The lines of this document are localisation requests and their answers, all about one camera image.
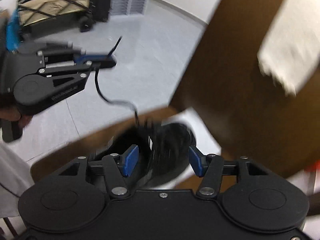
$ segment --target blue object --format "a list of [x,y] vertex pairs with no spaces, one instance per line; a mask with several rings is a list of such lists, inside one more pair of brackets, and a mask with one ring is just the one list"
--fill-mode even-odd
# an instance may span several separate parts
[[204,176],[204,168],[202,167],[202,164],[201,164],[201,158],[196,153],[195,150],[198,150],[198,149],[197,148],[193,149],[192,147],[189,147],[189,151],[188,151],[189,163],[190,163],[193,171],[195,172],[195,174],[198,177],[203,177]]
[[6,30],[6,47],[7,50],[17,50],[20,44],[20,38],[19,38],[19,30],[20,30],[20,24],[19,24],[19,17],[18,17],[18,11],[15,10],[7,24],[7,30]]
[[76,59],[76,64],[83,64],[84,62],[91,61],[99,61],[107,58],[107,55],[83,55]]
[[132,145],[124,155],[127,155],[124,159],[124,166],[122,169],[122,174],[125,177],[131,175],[133,169],[135,168],[139,159],[139,147],[137,145]]

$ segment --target circular cover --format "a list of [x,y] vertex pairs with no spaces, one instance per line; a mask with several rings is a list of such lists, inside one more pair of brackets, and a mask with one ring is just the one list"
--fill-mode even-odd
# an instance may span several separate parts
[[46,77],[36,74],[24,76],[13,87],[14,98],[22,105],[38,103],[52,92],[50,82]]
[[246,228],[270,233],[300,226],[309,209],[302,191],[271,176],[250,176],[230,187],[222,196],[222,206]]
[[18,209],[31,226],[49,232],[74,231],[104,208],[104,195],[78,178],[56,176],[45,179],[23,193]]

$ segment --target metal screw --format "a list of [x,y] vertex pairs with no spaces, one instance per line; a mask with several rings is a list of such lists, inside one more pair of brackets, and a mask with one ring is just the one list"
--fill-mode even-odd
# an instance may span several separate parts
[[206,196],[209,196],[209,195],[212,195],[214,194],[214,189],[212,187],[202,187],[199,192],[202,194],[202,195],[206,195]]
[[125,187],[114,187],[111,192],[115,195],[124,195],[128,190]]
[[166,198],[167,196],[168,196],[168,194],[164,193],[164,192],[159,194],[159,197],[162,197],[162,198]]

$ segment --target blue gripper pad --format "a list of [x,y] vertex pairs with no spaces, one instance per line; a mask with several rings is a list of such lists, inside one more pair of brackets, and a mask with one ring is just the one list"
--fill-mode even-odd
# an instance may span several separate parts
[[95,61],[95,60],[104,60],[108,57],[108,55],[82,55],[79,58],[77,58],[76,63],[77,64],[82,64],[85,61],[91,60],[91,61]]
[[122,174],[124,177],[131,175],[134,167],[136,166],[139,159],[139,147],[138,145],[131,145],[123,154],[123,168]]
[[208,169],[206,156],[196,146],[190,146],[188,151],[189,163],[198,177],[203,177]]

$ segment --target black cable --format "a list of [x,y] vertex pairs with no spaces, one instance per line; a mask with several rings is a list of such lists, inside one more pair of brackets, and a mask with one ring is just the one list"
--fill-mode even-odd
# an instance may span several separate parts
[[6,186],[4,186],[1,182],[0,182],[0,186],[3,187],[6,191],[8,191],[10,194],[14,195],[17,198],[20,198],[20,196],[18,196],[17,194],[13,193],[11,190],[9,190]]
[[18,234],[17,234],[17,231],[14,229],[13,225],[11,224],[9,218],[3,218],[5,224],[7,225],[7,227],[9,228],[11,234],[16,237]]
[[[117,46],[119,45],[121,39],[122,39],[122,36],[118,39],[117,43],[112,48],[112,50],[108,53],[107,57],[111,57],[111,55],[113,54],[113,52],[116,50]],[[99,83],[98,83],[99,70],[100,70],[100,66],[96,67],[95,68],[96,73],[94,75],[94,83],[96,85],[96,89],[97,89],[99,96],[111,105],[127,106],[130,109],[132,109],[132,111],[134,111],[136,125],[139,125],[138,110],[137,110],[137,107],[133,103],[131,103],[129,101],[125,101],[125,100],[109,100],[102,94],[102,92],[99,88]]]

